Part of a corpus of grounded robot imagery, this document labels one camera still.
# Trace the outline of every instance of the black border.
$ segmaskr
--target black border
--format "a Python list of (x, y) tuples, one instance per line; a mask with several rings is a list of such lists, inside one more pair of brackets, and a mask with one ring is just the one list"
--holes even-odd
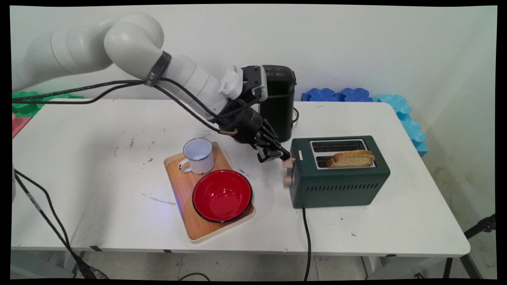
[(228, 220), (223, 220), (223, 221), (213, 221), (213, 220), (210, 220), (206, 217), (204, 217), (200, 212), (199, 210), (197, 210), (196, 206), (195, 206), (195, 202), (194, 202), (194, 194), (195, 194), (195, 188), (197, 187), (197, 185), (199, 185), (199, 182), (201, 182), (201, 180), (203, 180), (206, 176), (212, 174), (213, 172), (217, 172), (217, 171), (231, 171), (231, 172), (235, 172), (241, 176), (243, 176), (241, 173), (237, 172), (237, 171), (234, 171), (234, 170), (228, 170), (228, 169), (219, 169), (219, 170), (215, 170), (215, 171), (212, 171), (208, 174), (206, 174), (205, 176), (203, 176), (201, 179), (199, 179), (199, 181), (195, 184), (194, 186), (194, 191), (192, 191), (192, 205), (194, 206), (194, 210), (195, 212), (197, 212), (197, 214), (199, 216), (201, 216), (201, 218), (207, 220), (208, 222), (212, 222), (212, 223), (226, 223), (226, 222), (230, 222), (232, 220), (235, 220), (236, 218), (238, 218), (239, 216), (241, 216), (245, 211), (246, 209), (248, 209), (248, 206), (251, 204), (252, 202), (252, 198), (254, 197), (254, 192), (252, 190), (252, 185), (250, 184), (250, 181), (248, 181), (248, 179), (246, 179), (245, 176), (243, 176), (243, 178), (245, 178), (246, 182), (248, 183), (248, 186), (250, 186), (250, 201), (248, 202), (248, 204), (246, 205), (245, 209), (243, 209), (243, 211), (241, 211), (241, 213), (239, 213), (237, 216), (231, 218), (231, 219), (228, 219)]

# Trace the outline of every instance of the toast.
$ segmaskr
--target toast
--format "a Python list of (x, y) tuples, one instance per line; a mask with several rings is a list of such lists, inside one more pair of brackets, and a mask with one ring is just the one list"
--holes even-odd
[(328, 160), (326, 166), (330, 168), (370, 166), (374, 160), (375, 156), (371, 151), (358, 150), (337, 153)]

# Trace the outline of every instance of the red bowl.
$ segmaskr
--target red bowl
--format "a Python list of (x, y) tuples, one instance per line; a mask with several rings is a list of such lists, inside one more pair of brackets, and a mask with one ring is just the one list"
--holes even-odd
[(241, 215), (252, 200), (250, 182), (232, 170), (217, 170), (205, 175), (194, 187), (195, 211), (214, 223), (231, 221)]

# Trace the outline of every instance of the black coffee maker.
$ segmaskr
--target black coffee maker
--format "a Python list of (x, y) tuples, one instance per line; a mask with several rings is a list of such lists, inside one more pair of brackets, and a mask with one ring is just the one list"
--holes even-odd
[(268, 98), (259, 104), (259, 114), (267, 119), (280, 141), (291, 138), (294, 107), (294, 71), (281, 65), (263, 65), (266, 71)]

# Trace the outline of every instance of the table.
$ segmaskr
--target table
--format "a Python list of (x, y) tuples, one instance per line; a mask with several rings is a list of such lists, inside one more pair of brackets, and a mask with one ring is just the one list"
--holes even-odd
[[(371, 135), (391, 170), (371, 205), (307, 210), (313, 254), (367, 257), (369, 279), (374, 279), (411, 274), (469, 252), (463, 231), (390, 105), (294, 106), (300, 118), (292, 138)], [(222, 146), (233, 167), (249, 179), (257, 208), (250, 221), (201, 244), (187, 238), (163, 165), (195, 137)], [(289, 149), (291, 141), (282, 145)], [(281, 160), (259, 163), (251, 146), (209, 131), (172, 100), (46, 105), (13, 139), (12, 150), (14, 167), (50, 193), (77, 251), (92, 251), (91, 246), (130, 252), (307, 251), (302, 212), (292, 208), (282, 184)], [(43, 193), (27, 186), (50, 213)], [(11, 249), (65, 250), (19, 187), (16, 192)], [(386, 255), (398, 258), (377, 258)]]

